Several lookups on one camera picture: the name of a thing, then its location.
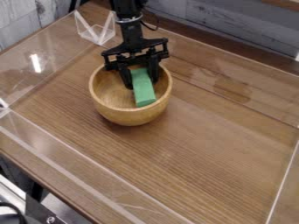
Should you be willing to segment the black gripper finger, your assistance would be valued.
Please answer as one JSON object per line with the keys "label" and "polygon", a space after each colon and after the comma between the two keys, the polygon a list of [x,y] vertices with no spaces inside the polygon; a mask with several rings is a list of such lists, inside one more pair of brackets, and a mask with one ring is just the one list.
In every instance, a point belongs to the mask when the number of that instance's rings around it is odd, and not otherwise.
{"label": "black gripper finger", "polygon": [[151,55],[149,59],[149,73],[153,83],[159,81],[159,59],[157,55]]}
{"label": "black gripper finger", "polygon": [[131,76],[131,71],[127,67],[127,63],[119,63],[118,64],[118,70],[119,70],[119,73],[121,73],[121,77],[122,77],[122,80],[125,82],[125,85],[129,89],[133,89],[134,88],[134,85],[133,85],[133,76]]}

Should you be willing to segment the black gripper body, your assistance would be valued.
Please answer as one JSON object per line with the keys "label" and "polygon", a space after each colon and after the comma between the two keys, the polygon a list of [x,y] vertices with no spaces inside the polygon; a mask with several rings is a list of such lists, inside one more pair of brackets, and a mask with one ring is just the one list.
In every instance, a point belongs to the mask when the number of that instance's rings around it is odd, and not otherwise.
{"label": "black gripper body", "polygon": [[145,38],[143,8],[147,0],[109,0],[111,10],[117,13],[117,24],[121,27],[123,42],[102,53],[107,70],[118,70],[119,63],[129,66],[146,64],[151,55],[159,62],[169,54],[167,38]]}

